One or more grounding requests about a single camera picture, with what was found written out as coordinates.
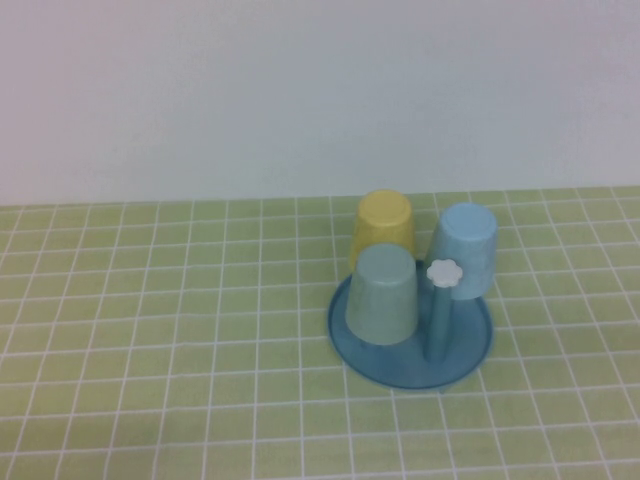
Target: sage green cup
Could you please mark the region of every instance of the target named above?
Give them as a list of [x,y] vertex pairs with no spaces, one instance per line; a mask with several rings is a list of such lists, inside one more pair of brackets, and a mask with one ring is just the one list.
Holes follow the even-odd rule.
[[418,278],[407,249],[379,243],[358,256],[351,277],[347,326],[361,340],[393,345],[418,326]]

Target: yellow cup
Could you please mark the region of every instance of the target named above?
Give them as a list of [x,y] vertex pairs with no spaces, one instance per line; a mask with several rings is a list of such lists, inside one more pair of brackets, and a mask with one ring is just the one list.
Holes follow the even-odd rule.
[[358,204],[349,266],[354,270],[360,252],[376,243],[394,243],[415,256],[414,237],[415,226],[409,199],[394,190],[371,192]]

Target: blue stand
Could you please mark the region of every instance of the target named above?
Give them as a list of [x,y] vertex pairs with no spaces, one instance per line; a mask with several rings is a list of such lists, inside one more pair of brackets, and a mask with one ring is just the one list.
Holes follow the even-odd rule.
[[394,345],[375,345],[356,337],[345,320],[351,277],[344,280],[329,306],[329,338],[338,355],[356,372],[376,383],[408,390],[442,389],[478,368],[491,350],[493,326],[482,299],[457,300],[451,305],[449,345],[437,358],[425,358],[433,290],[423,262],[418,270],[418,328]]
[[450,319],[453,303],[450,288],[434,287],[432,292],[424,358],[431,363],[441,363],[451,344]]

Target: upside-down cup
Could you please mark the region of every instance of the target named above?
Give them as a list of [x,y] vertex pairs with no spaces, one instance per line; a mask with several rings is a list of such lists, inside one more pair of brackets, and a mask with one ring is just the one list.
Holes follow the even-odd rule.
[[346,322],[355,336],[374,345],[393,345],[413,334],[418,280],[408,250],[381,243],[362,251],[351,277]]
[[377,243],[404,247],[415,255],[415,225],[409,199],[394,190],[376,190],[360,200],[351,241],[349,266],[353,271],[360,253]]
[[498,222],[491,210],[475,203],[450,206],[438,220],[426,264],[453,260],[464,272],[451,289],[453,300],[471,300],[493,285],[496,270]]

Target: light blue cup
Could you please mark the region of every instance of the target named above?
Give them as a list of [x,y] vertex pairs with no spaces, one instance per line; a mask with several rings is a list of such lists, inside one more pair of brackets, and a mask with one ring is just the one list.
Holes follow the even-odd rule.
[[462,268],[462,280],[451,289],[452,300],[478,298],[491,288],[497,233],[496,217],[482,205],[458,203],[442,212],[426,264],[451,259]]
[[408,250],[379,243],[360,253],[345,316],[354,335],[375,345],[393,345],[413,334],[418,326],[418,279]]

